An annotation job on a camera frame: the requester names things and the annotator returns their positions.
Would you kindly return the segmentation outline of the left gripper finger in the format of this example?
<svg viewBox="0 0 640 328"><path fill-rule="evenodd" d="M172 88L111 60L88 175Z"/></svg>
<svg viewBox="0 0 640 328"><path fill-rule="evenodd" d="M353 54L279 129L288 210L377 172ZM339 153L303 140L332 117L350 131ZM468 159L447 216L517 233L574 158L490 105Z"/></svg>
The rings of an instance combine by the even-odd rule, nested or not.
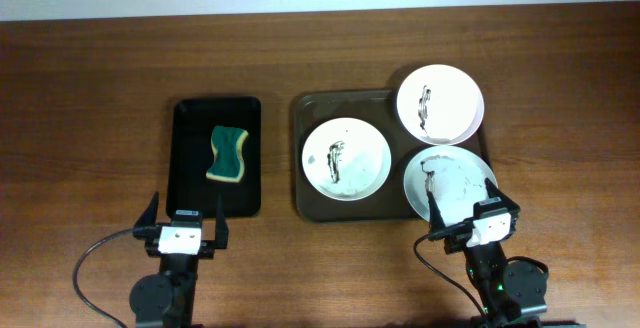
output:
<svg viewBox="0 0 640 328"><path fill-rule="evenodd" d="M228 246L229 228L223 210L222 197L219 196L216 202L216 223L215 236L213 240L203 240L201 248L203 250L224 250Z"/></svg>
<svg viewBox="0 0 640 328"><path fill-rule="evenodd" d="M157 211L159 206L159 193L155 192L147 208L143 211L133 226L133 237L138 240L146 240L150 232L156 229Z"/></svg>

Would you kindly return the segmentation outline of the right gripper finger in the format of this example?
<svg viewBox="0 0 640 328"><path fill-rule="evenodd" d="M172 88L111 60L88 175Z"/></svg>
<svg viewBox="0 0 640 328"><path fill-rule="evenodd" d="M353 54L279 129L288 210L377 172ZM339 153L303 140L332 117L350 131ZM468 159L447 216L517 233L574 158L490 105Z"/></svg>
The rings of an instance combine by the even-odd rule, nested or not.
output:
<svg viewBox="0 0 640 328"><path fill-rule="evenodd" d="M428 204L429 204L429 224L430 229L427 234L429 241L438 241L445 238L453 238L458 235L467 235L471 233L472 224L470 221L462 221L455 223L451 226L447 226L444 223L444 219L441 215L441 211L436 202L435 196L431 191L427 192Z"/></svg>
<svg viewBox="0 0 640 328"><path fill-rule="evenodd" d="M492 180L486 178L484 182L490 199L493 199L500 207L506 208L509 213L519 212L519 205L504 194Z"/></svg>

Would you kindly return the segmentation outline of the green yellow sponge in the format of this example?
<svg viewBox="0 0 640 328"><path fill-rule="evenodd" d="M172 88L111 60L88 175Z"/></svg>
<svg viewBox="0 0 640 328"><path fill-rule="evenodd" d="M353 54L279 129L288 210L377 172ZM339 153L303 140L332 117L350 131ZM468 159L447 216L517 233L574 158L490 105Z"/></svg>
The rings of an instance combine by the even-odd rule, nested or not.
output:
<svg viewBox="0 0 640 328"><path fill-rule="evenodd" d="M249 133L241 128L215 126L211 133L213 163L206 178L224 183L239 183L244 177L244 143Z"/></svg>

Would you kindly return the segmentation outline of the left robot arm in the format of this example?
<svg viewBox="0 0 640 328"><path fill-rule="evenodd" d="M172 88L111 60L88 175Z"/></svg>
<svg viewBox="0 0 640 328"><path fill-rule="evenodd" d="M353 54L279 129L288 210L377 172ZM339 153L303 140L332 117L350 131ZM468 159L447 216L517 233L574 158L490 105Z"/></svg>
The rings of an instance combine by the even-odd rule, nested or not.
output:
<svg viewBox="0 0 640 328"><path fill-rule="evenodd" d="M133 236L144 242L147 255L160 260L156 273L139 279L131 289L129 305L137 327L190 328L193 322L198 266L228 245L229 228L222 202L214 204L215 238L202 237L204 215L177 210L169 223L156 221L159 195L134 224Z"/></svg>

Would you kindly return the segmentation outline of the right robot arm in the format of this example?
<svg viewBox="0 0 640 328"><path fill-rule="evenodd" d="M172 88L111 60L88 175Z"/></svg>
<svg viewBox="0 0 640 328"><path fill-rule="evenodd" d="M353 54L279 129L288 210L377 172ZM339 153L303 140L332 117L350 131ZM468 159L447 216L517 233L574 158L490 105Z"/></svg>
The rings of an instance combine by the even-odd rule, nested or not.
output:
<svg viewBox="0 0 640 328"><path fill-rule="evenodd" d="M467 277L480 296L472 300L479 311L470 319L472 327L540 327L549 268L529 257L505 256L502 243L515 233L520 207L490 179L484 183L488 197L450 226L428 192L430 231L416 242L442 240L447 254L464 254Z"/></svg>

